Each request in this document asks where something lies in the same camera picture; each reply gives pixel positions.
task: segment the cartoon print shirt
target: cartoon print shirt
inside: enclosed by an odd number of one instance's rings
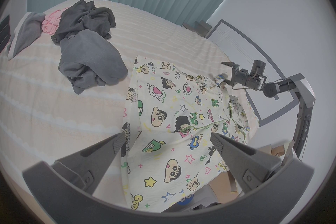
[[[127,146],[121,152],[127,204],[159,213],[193,194],[228,170],[210,142],[211,132],[246,144],[249,130],[237,97],[223,83],[138,56],[124,113]]]

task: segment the pink star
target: pink star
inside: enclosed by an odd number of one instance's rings
[[[191,154],[190,154],[189,156],[186,155],[185,157],[186,157],[185,162],[189,162],[190,164],[191,164],[191,162],[192,162],[193,160],[195,160],[195,159],[191,156]]]

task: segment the clothing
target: clothing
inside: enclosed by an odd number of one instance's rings
[[[7,46],[8,60],[14,58],[21,50],[28,47],[41,36],[41,24],[44,13],[27,12],[19,21]]]
[[[125,198],[133,210],[156,213],[228,170],[210,141],[212,132],[247,144],[250,127],[258,126],[223,84],[142,56],[133,68],[125,115]]]
[[[44,21],[42,21],[42,31],[47,34],[54,34],[60,24],[61,15],[66,9],[68,8],[63,8],[62,10],[58,9],[51,14],[46,15]]]
[[[94,1],[86,3],[84,0],[79,0],[62,13],[58,29],[51,39],[57,43],[85,29],[95,31],[108,39],[111,37],[109,31],[115,25],[116,21],[111,9],[96,8]]]
[[[58,69],[68,77],[77,94],[93,85],[117,84],[127,75],[119,51],[94,31],[82,30],[62,39],[60,45]]]

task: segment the white wall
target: white wall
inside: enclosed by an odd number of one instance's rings
[[[221,19],[258,44],[285,76],[302,73],[316,94],[302,159],[315,168],[315,173],[300,201],[284,219],[286,223],[313,196],[335,158],[335,12],[328,0],[224,0],[207,22],[214,27]],[[291,139],[297,110],[261,127],[250,145],[259,147]]]
[[[9,0],[4,12],[1,14],[0,21],[9,14],[10,34],[14,34],[14,29],[27,13],[27,0]]]

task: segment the bed sheet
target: bed sheet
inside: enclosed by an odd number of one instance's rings
[[[65,1],[45,13],[77,1]],[[69,80],[58,71],[60,47],[46,33],[10,61],[4,51],[0,53],[0,162],[28,193],[22,178],[24,169],[41,160],[51,165],[121,131],[126,93],[138,54],[175,62],[209,77],[228,73],[230,79],[231,69],[221,65],[229,59],[211,41],[140,9],[105,0],[94,2],[96,7],[110,8],[115,15],[116,27],[110,30],[108,41],[128,68],[128,76],[119,84],[74,93]],[[239,98],[248,121],[257,122],[244,90],[228,88],[228,92]],[[251,128],[247,141],[256,131],[257,127]],[[117,157],[93,195],[126,206],[120,167]]]

